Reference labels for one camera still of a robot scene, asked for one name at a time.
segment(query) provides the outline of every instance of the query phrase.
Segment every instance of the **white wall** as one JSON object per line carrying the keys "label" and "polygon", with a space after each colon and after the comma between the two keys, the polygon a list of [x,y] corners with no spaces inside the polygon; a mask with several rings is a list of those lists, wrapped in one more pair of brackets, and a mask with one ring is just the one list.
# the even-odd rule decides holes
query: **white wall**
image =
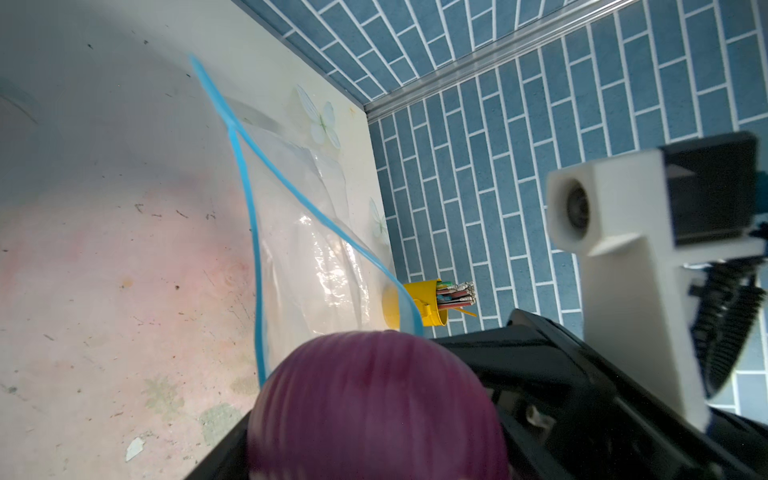
{"label": "white wall", "polygon": [[1,3],[3,478],[180,478],[231,421],[200,417],[253,404],[247,212],[190,52],[292,141],[311,145],[296,83],[333,103],[322,150],[375,244],[364,113],[231,2]]}

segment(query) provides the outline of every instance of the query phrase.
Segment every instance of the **blue tile wall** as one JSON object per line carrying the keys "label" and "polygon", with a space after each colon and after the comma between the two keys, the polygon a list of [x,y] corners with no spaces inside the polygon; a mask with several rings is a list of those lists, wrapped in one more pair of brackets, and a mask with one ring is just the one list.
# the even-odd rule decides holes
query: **blue tile wall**
{"label": "blue tile wall", "polygon": [[[516,306],[583,335],[576,259],[545,229],[551,170],[735,130],[761,137],[768,170],[765,22],[762,2],[638,0],[372,122],[398,278],[478,287],[480,317],[430,335],[497,328]],[[766,340],[763,317],[714,405],[768,419]]]}
{"label": "blue tile wall", "polygon": [[[564,0],[243,0],[360,103],[498,40]],[[734,9],[735,15],[742,15]]]}

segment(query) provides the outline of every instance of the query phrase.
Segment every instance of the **purple ball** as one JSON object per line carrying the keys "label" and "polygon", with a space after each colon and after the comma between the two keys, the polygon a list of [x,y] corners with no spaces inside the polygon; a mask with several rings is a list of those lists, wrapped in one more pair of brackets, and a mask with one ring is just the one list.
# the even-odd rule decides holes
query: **purple ball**
{"label": "purple ball", "polygon": [[392,330],[294,350],[256,400],[247,447],[258,479],[509,479],[477,376],[436,343]]}

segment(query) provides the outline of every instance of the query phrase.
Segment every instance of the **ziplock bag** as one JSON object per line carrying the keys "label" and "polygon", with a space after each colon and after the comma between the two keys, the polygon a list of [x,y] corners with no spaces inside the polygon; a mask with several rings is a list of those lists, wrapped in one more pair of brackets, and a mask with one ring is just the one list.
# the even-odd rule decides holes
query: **ziplock bag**
{"label": "ziplock bag", "polygon": [[[259,384],[301,343],[371,329],[372,316],[384,309],[397,311],[403,332],[422,336],[422,318],[405,287],[336,218],[313,154],[266,131],[252,128],[251,135],[200,62],[190,61],[227,126],[243,182],[256,274]],[[243,153],[240,139],[254,156]]]}

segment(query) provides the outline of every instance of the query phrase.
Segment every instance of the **yellow pen holder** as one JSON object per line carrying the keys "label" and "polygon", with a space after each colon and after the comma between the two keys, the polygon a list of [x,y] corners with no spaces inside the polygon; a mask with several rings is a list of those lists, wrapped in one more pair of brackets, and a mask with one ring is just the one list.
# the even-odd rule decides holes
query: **yellow pen holder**
{"label": "yellow pen holder", "polygon": [[[448,323],[448,310],[437,310],[437,280],[426,280],[423,282],[406,283],[403,286],[408,290],[413,298],[413,303],[419,309],[424,326],[441,326]],[[391,329],[400,328],[400,305],[398,302],[398,291],[393,285],[384,290],[382,297],[382,307],[384,309],[384,320]]]}

